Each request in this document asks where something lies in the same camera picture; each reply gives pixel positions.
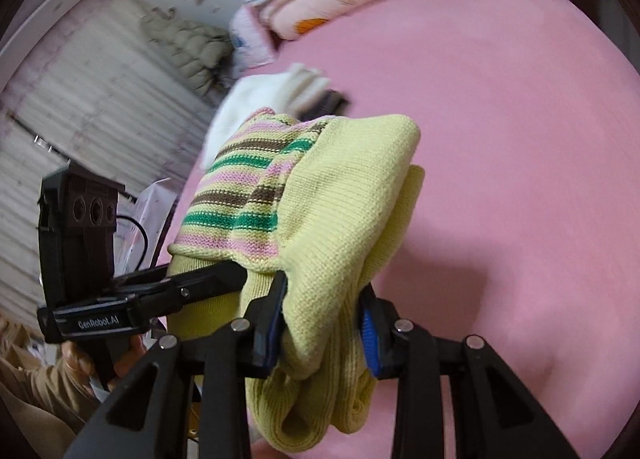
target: corrugated panel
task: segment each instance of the corrugated panel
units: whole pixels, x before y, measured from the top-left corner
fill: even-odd
[[[140,31],[135,0],[84,0],[43,38],[0,100],[56,148],[132,194],[182,189],[214,113]],[[36,201],[63,162],[17,128],[0,143],[0,308],[35,322]]]

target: yellow sweater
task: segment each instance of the yellow sweater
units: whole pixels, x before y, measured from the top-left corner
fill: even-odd
[[[170,247],[171,274],[225,259],[248,270],[240,295],[169,317],[183,338],[241,315],[286,272],[282,357],[270,378],[246,382],[254,421],[280,450],[307,450],[329,425],[351,433],[366,420],[374,380],[356,303],[406,231],[423,179],[410,165],[418,140],[405,116],[300,124],[262,110],[220,151]]]

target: black object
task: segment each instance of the black object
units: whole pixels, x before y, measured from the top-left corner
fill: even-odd
[[[309,122],[327,115],[341,116],[349,103],[338,91],[327,89],[318,102],[300,116],[300,120]]]
[[[47,305],[38,309],[49,343],[78,342],[104,386],[128,337],[182,306],[241,291],[246,270],[231,261],[167,277],[167,266],[113,279],[117,192],[122,185],[70,163],[42,181],[40,253]],[[66,459],[185,457],[193,376],[204,373],[200,457],[249,459],[245,378],[267,378],[285,329],[287,277],[244,318],[181,343],[165,334],[90,419]],[[367,364],[379,379],[399,378],[392,459],[443,459],[440,375],[450,378],[460,459],[577,459],[562,433],[480,337],[434,338],[400,319],[368,285],[360,295]]]
[[[38,309],[47,343],[76,341],[94,359],[103,387],[129,336],[150,318],[223,292],[240,291],[246,271],[234,262],[166,278],[166,266],[113,279],[113,234],[124,186],[68,163],[42,180],[38,223],[46,306]]]
[[[268,296],[212,335],[180,342],[165,335],[124,378],[65,459],[182,458],[193,375],[204,373],[200,456],[250,459],[245,378],[266,378],[284,330],[279,272]],[[380,379],[399,378],[391,459],[443,459],[440,375],[450,378],[459,459],[578,459],[513,372],[476,335],[465,343],[432,337],[398,318],[370,286],[360,297],[367,360]]]
[[[193,376],[204,374],[200,457],[249,459],[245,378],[266,378],[284,330],[281,271],[270,292],[210,336],[163,336],[118,384],[71,445],[65,459],[182,458]]]
[[[368,285],[360,295],[367,364],[399,378],[392,459],[444,457],[440,376],[449,376],[459,459],[578,459],[558,427],[489,344],[433,337]]]

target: blue gripper pad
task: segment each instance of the blue gripper pad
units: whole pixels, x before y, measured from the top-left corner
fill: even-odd
[[[284,301],[284,297],[287,294],[287,280],[286,276],[282,272],[278,272],[277,279],[281,280],[283,283],[283,287],[280,289],[277,298],[277,316],[271,319],[271,323],[269,324],[269,331],[267,335],[267,346],[266,346],[266,365],[273,369],[278,363],[278,357],[280,356],[280,339],[282,338],[282,332],[284,331],[284,318],[282,317],[282,302]]]
[[[380,364],[380,347],[378,346],[378,333],[373,324],[371,313],[365,309],[362,313],[362,323],[360,324],[360,338],[364,348],[364,357],[367,360],[367,367],[371,373],[378,378],[382,372]]]

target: person's hand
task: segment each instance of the person's hand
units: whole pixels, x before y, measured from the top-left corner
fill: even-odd
[[[129,339],[129,350],[120,357],[117,363],[113,364],[117,378],[109,382],[110,391],[113,391],[118,379],[124,378],[130,368],[145,353],[146,349],[142,343],[142,337],[140,335],[132,336]],[[85,391],[95,397],[94,389],[90,384],[91,376],[96,375],[94,361],[73,342],[62,344],[62,361],[68,372],[84,387]]]

